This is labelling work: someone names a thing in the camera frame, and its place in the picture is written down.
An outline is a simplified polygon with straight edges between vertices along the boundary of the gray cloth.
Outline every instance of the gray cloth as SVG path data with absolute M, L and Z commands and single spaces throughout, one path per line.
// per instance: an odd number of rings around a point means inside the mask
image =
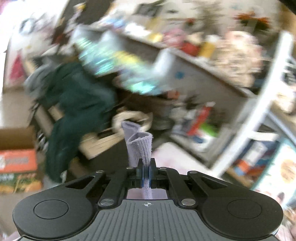
M 148 132 L 140 132 L 141 126 L 133 122 L 123 121 L 121 126 L 124 130 L 124 138 L 128 150 L 130 166 L 136 167 L 140 158 L 143 159 L 145 166 L 149 166 L 152 149 L 152 134 Z M 152 199 L 149 180 L 144 180 L 144 187 L 142 190 L 145 199 Z
M 40 66 L 24 82 L 25 92 L 33 99 L 39 99 L 47 90 L 49 83 L 45 80 L 46 76 L 52 72 L 55 67 L 51 64 Z

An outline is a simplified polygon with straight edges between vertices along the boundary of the silver screw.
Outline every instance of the silver screw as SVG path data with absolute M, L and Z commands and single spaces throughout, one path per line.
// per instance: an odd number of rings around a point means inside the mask
M 184 206 L 193 206 L 195 204 L 195 200 L 191 198 L 185 198 L 181 201 Z
M 111 198 L 105 198 L 105 199 L 102 199 L 102 200 L 100 201 L 100 204 L 103 205 L 103 206 L 111 206 L 111 205 L 113 205 L 114 203 L 115 203 L 114 200 L 111 199 Z

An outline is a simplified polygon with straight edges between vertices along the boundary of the orange label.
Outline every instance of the orange label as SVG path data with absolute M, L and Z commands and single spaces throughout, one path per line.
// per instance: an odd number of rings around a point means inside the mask
M 0 151 L 0 173 L 18 173 L 36 170 L 37 160 L 34 149 Z

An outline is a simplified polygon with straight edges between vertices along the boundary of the clothing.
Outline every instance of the clothing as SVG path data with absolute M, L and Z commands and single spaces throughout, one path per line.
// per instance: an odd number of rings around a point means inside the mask
M 152 134 L 148 132 L 140 132 L 141 126 L 130 121 L 123 121 L 121 126 L 124 130 L 129 164 L 136 167 L 139 159 L 142 158 L 144 165 L 149 166 L 152 149 Z M 152 191 L 151 188 L 149 188 L 149 180 L 144 180 L 142 190 L 145 199 L 152 199 Z
M 25 92 L 33 99 L 38 99 L 46 93 L 48 82 L 46 76 L 54 70 L 50 64 L 37 68 L 24 82 Z
M 83 135 L 106 128 L 116 105 L 111 86 L 87 74 L 80 63 L 60 65 L 43 80 L 48 88 L 38 102 L 45 108 L 59 103 L 64 117 L 55 124 L 46 152 L 46 173 L 55 182 L 68 169 Z

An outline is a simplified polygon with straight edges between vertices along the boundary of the brown cardboard flap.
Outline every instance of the brown cardboard flap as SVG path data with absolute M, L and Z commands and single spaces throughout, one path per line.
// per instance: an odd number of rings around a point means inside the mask
M 34 128 L 0 129 L 0 150 L 34 149 Z

